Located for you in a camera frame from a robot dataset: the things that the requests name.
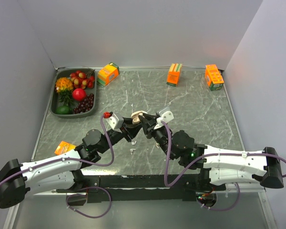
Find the fruit tray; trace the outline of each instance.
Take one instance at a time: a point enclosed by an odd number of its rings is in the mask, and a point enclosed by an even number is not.
[[[76,69],[67,69],[67,70],[63,70],[59,73],[57,73],[56,77],[55,77],[55,80],[54,80],[54,86],[52,87],[53,90],[52,90],[52,95],[51,95],[51,105],[50,105],[50,111],[51,113],[54,115],[54,116],[57,116],[59,118],[82,118],[82,117],[87,117],[87,116],[90,116],[93,114],[94,112],[94,109],[95,109],[95,98],[96,98],[96,82],[94,82],[94,87],[93,88],[85,88],[85,92],[87,94],[87,97],[89,94],[94,94],[94,98],[93,98],[93,107],[87,111],[87,112],[83,112],[83,113],[78,113],[78,114],[56,114],[55,111],[58,107],[62,106],[63,103],[60,103],[59,102],[59,96],[56,91],[55,91],[55,83],[56,81],[59,79],[59,78],[62,78],[62,77],[67,77],[67,78],[70,78],[70,74],[77,71],[77,70],[80,70],[82,71],[83,73],[87,73],[89,72],[91,69],[87,69],[87,68],[76,68]],[[79,102],[75,101],[74,100],[74,103],[73,105],[71,106],[72,110],[74,108],[77,107],[77,105],[79,104]]]

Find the marble table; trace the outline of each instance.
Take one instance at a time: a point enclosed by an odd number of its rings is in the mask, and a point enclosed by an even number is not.
[[[108,86],[97,89],[97,107],[92,116],[78,119],[61,119],[47,111],[34,160],[55,156],[60,141],[75,145],[90,129],[102,130],[100,116],[105,111],[119,112],[129,117],[138,110],[155,114],[170,106],[175,119],[169,123],[173,132],[184,130],[196,142],[220,148],[242,150],[233,115],[225,90],[210,91],[203,69],[185,69],[177,87],[168,86],[166,69],[121,71]],[[165,154],[146,139],[140,131],[132,146],[126,140],[114,148],[115,161],[110,167],[88,167],[85,175],[145,175],[163,174]],[[99,163],[111,160],[109,151],[101,155]],[[178,161],[170,162],[170,173],[180,173]]]

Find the green avocado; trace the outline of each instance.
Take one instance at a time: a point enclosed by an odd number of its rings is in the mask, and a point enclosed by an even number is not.
[[[56,109],[58,115],[69,115],[72,113],[72,109],[68,106],[60,106]]]

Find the dark grape bunch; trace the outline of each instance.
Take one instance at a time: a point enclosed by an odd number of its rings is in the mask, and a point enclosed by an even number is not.
[[[73,109],[74,114],[84,113],[87,111],[90,111],[93,107],[93,100],[94,100],[94,94],[91,93],[87,95],[87,97],[78,103],[77,107]]]

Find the gray floor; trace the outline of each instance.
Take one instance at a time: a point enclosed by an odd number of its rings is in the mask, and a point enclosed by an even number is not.
[[[242,150],[241,141],[224,90],[209,91],[204,71],[182,72],[176,88],[166,85],[167,70],[125,71],[105,88],[97,91],[98,107],[94,115],[81,119],[59,119],[47,113],[35,160],[55,156],[60,141],[80,144],[86,132],[100,129],[99,119],[105,111],[130,116],[133,111],[145,110],[154,114],[169,105],[175,119],[169,126],[176,132],[185,130],[196,142],[215,147]],[[85,174],[163,174],[164,153],[147,140],[141,132],[136,138],[136,151],[126,141],[114,146],[115,162],[108,168],[89,167]],[[102,155],[100,163],[110,161],[110,153]],[[170,173],[182,168],[171,162]],[[230,206],[235,194],[219,194],[217,208]],[[102,213],[108,202],[86,204],[87,214]],[[96,229],[174,229],[174,228],[238,228],[262,229],[267,223],[257,193],[242,193],[239,204],[229,212],[201,209],[196,202],[121,201],[114,202],[109,213],[101,219],[88,219],[65,207],[65,196],[33,196],[19,207],[14,229],[96,228]]]

